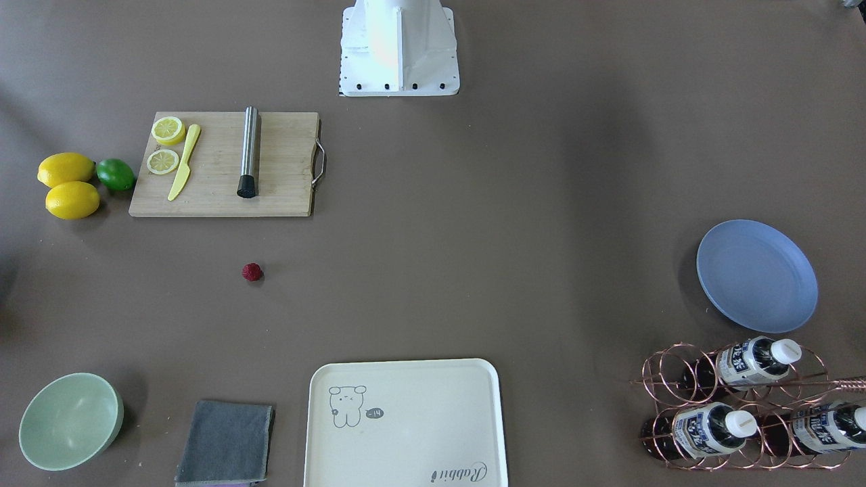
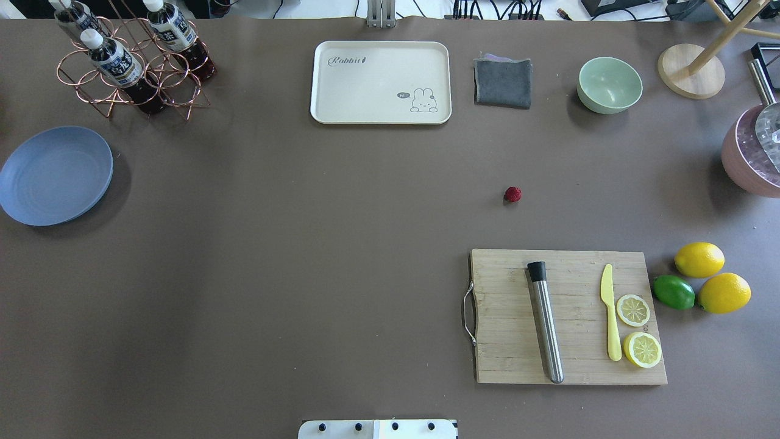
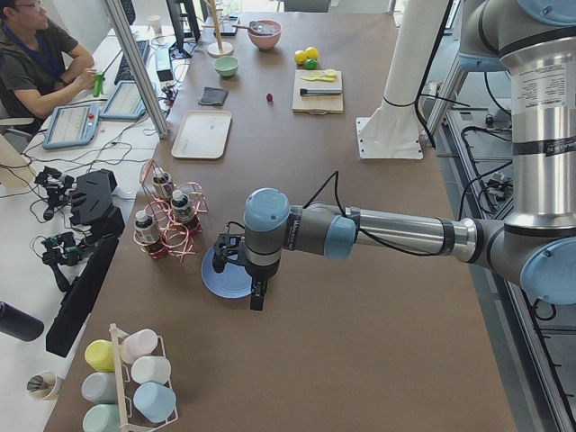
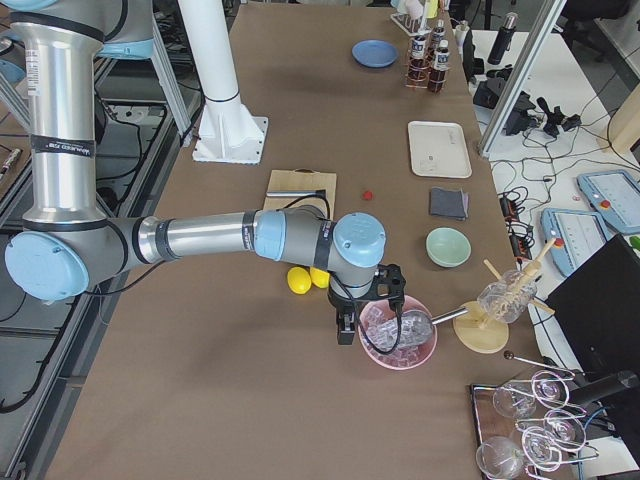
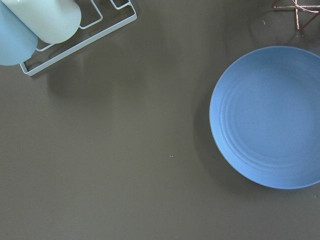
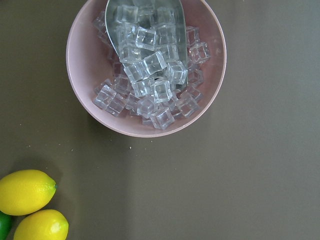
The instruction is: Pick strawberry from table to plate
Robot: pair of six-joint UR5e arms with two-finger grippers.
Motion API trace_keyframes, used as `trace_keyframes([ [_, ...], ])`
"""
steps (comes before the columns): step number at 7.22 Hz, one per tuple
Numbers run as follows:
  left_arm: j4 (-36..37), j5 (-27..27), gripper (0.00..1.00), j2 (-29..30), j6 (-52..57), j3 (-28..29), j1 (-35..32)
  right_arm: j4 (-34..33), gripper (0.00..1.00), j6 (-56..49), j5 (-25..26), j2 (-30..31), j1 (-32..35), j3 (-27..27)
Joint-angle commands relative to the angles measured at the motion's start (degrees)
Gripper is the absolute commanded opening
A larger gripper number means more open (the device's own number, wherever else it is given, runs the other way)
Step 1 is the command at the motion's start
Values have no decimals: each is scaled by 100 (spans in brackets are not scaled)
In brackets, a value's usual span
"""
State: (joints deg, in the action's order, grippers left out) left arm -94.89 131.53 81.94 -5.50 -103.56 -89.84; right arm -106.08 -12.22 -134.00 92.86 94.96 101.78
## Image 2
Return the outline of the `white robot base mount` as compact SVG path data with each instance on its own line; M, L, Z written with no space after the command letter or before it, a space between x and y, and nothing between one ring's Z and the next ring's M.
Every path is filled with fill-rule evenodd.
M458 438L456 420L450 419L348 419L310 420L298 438Z

